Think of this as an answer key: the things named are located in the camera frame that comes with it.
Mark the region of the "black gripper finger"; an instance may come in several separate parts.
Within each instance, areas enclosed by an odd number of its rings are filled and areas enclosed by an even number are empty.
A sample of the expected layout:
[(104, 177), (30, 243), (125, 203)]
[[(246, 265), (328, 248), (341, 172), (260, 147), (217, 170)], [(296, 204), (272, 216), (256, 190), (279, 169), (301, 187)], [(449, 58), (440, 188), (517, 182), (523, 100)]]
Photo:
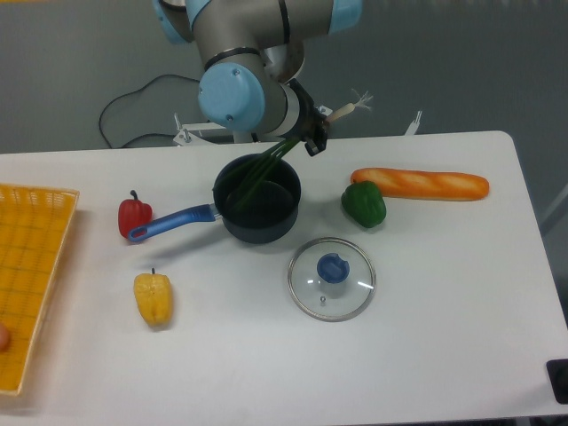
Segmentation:
[(310, 157), (323, 153), (327, 149), (327, 133), (306, 137), (304, 148)]

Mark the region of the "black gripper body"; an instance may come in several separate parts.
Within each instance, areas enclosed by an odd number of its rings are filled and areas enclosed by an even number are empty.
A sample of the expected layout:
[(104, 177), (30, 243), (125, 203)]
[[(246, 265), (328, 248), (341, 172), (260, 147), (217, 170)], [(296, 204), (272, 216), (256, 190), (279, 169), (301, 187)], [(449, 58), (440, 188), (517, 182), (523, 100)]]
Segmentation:
[(329, 125), (325, 122), (326, 116), (314, 106), (312, 97), (296, 79), (292, 79), (288, 86), (299, 100), (299, 115), (286, 137), (300, 138), (302, 141), (327, 141)]

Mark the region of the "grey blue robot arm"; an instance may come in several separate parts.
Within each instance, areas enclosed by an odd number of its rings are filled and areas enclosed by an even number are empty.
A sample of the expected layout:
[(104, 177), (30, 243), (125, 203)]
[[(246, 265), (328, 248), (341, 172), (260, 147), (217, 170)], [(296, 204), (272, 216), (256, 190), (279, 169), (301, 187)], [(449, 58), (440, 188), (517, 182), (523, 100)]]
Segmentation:
[(297, 81), (303, 42), (355, 27), (360, 1), (155, 1), (173, 43), (195, 43), (203, 65), (198, 103), (237, 141), (298, 138), (314, 156), (329, 122)]

